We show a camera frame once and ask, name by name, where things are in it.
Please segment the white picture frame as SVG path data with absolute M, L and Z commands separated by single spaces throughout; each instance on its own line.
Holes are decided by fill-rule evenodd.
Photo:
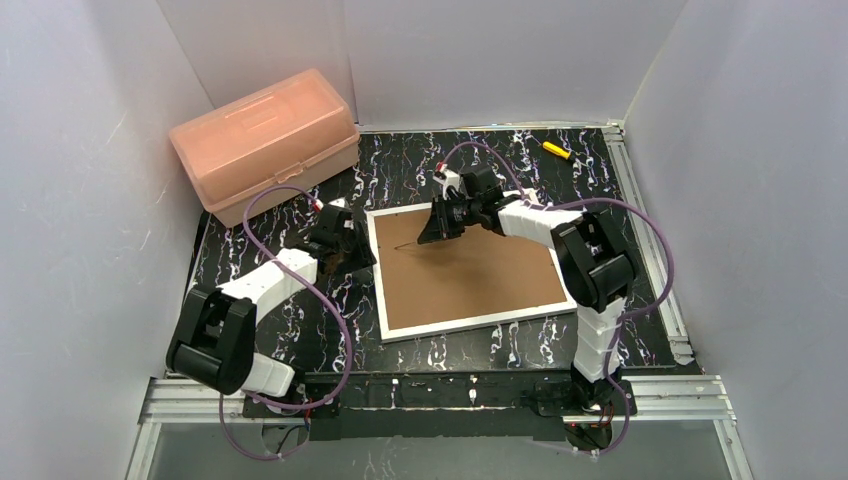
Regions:
M 383 342 L 576 309 L 555 252 L 530 240 L 472 226 L 457 239 L 395 250 L 416 242 L 430 210 L 420 203 L 366 214 Z

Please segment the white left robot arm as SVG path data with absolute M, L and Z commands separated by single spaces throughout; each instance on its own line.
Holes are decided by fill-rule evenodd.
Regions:
M 362 222 L 343 199 L 320 203 L 315 223 L 276 257 L 234 281 L 190 289 L 165 356 L 170 371 L 224 395 L 286 395 L 295 371 L 256 351 L 258 323 L 293 295 L 371 267 L 375 258 Z

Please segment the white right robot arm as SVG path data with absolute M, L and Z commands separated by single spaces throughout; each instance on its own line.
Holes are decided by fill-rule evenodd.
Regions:
M 606 211 L 579 213 L 543 206 L 525 193 L 507 194 L 493 170 L 457 173 L 439 163 L 440 192 L 417 238 L 429 244 L 460 237 L 474 225 L 504 237 L 543 245 L 557 255 L 557 269 L 577 304 L 578 343 L 573 367 L 588 384 L 617 380 L 618 321 L 638 273 L 633 253 Z

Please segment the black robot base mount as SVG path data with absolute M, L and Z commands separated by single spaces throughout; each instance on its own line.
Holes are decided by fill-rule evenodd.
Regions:
M 611 439 L 634 415 L 633 388 L 607 382 L 599 398 L 573 386 L 567 370 L 355 372 L 338 397 L 309 414 L 313 441 L 378 437 L 528 437 L 540 441 Z

